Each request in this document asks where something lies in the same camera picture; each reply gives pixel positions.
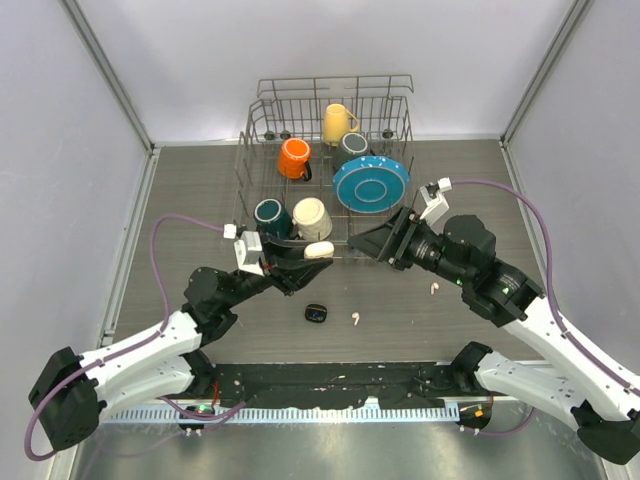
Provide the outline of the white earbud charging case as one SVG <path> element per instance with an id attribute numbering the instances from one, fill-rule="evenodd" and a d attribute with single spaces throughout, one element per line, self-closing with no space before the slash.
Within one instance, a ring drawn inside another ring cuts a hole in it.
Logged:
<path id="1" fill-rule="evenodd" d="M 308 244 L 303 251 L 306 260 L 316 260 L 323 258 L 332 258 L 335 247 L 332 242 L 318 241 Z"/>

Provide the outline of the black earbud charging case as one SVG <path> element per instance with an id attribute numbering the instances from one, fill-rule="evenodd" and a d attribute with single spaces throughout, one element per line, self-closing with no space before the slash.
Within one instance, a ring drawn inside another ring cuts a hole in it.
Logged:
<path id="1" fill-rule="evenodd" d="M 324 323 L 328 316 L 328 309 L 320 304 L 311 303 L 305 307 L 304 318 L 306 321 L 316 324 Z"/>

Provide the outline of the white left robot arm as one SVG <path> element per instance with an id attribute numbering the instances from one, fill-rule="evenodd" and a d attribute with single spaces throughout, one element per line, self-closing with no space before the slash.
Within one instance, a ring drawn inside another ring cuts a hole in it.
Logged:
<path id="1" fill-rule="evenodd" d="M 213 368 L 202 347 L 234 325 L 233 307 L 275 288 L 285 296 L 305 288 L 333 262 L 328 240 L 298 242 L 245 231 L 235 240 L 237 268 L 199 267 L 189 277 L 185 303 L 156 325 L 124 340 L 78 354 L 70 347 L 53 353 L 28 400 L 34 410 L 24 448 L 42 427 L 55 452 L 88 438 L 110 416 L 167 395 L 205 397 Z"/>

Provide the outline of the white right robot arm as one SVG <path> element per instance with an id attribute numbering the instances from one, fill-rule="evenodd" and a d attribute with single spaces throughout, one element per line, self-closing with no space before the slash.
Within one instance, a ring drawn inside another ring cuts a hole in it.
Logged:
<path id="1" fill-rule="evenodd" d="M 470 343 L 451 371 L 457 391 L 472 395 L 483 388 L 516 397 L 564 422 L 611 463 L 625 465 L 638 454 L 638 375 L 562 315 L 536 282 L 500 260 L 495 235 L 477 216 L 453 216 L 436 233 L 404 207 L 348 244 L 397 270 L 417 265 L 459 286 L 473 313 L 525 342 L 558 373 L 519 366 Z"/>

